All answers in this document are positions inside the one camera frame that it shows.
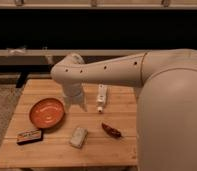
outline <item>soap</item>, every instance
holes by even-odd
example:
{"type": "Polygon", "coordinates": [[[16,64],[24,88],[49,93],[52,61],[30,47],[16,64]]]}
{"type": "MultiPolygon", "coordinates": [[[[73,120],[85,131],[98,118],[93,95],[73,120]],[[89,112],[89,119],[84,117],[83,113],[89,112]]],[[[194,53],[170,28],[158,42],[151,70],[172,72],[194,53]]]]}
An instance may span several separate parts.
{"type": "Polygon", "coordinates": [[[70,139],[70,144],[76,148],[82,148],[83,142],[88,134],[87,129],[77,127],[70,139]]]}

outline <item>bar of soap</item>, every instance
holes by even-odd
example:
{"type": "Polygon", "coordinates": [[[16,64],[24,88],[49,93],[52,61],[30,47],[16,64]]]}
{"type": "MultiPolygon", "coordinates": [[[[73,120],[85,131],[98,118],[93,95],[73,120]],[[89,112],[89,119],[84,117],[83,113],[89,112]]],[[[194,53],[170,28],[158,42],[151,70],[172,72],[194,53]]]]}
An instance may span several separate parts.
{"type": "Polygon", "coordinates": [[[17,144],[23,145],[43,140],[42,130],[23,132],[17,135],[17,144]]]}
{"type": "Polygon", "coordinates": [[[87,136],[87,129],[85,128],[81,128],[81,127],[77,127],[74,132],[73,132],[73,135],[70,139],[70,144],[73,146],[73,147],[76,147],[76,148],[81,148],[82,145],[83,145],[83,142],[87,136]]]}

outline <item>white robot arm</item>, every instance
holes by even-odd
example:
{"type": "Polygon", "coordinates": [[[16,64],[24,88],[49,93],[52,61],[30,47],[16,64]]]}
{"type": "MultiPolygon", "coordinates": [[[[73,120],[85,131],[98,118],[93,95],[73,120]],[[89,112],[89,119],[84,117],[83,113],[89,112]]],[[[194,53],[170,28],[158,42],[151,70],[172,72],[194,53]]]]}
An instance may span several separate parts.
{"type": "Polygon", "coordinates": [[[197,170],[197,51],[152,51],[91,64],[69,54],[51,76],[72,103],[83,101],[83,82],[143,87],[137,111],[140,171],[197,170]]]}

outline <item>gray carpet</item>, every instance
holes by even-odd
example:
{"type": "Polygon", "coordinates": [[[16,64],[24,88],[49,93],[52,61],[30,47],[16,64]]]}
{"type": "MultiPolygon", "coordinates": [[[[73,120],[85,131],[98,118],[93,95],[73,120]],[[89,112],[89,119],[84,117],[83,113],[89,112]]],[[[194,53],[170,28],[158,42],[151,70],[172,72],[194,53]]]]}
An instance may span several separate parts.
{"type": "MultiPolygon", "coordinates": [[[[15,83],[18,75],[0,75],[0,144],[5,131],[8,127],[13,111],[19,100],[23,88],[15,88],[15,83]]],[[[19,169],[0,169],[18,171],[19,169]]],[[[89,167],[89,168],[55,168],[55,169],[34,169],[36,171],[137,171],[135,167],[89,167]]]]}

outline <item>wooden bowl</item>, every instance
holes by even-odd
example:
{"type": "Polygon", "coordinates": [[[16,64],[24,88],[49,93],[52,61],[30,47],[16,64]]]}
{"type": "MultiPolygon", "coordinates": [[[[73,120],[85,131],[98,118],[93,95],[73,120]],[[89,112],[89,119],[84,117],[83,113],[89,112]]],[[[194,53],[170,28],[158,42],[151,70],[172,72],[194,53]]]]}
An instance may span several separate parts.
{"type": "Polygon", "coordinates": [[[31,108],[29,117],[37,128],[51,128],[62,120],[64,113],[64,106],[58,99],[46,98],[31,108]]]}

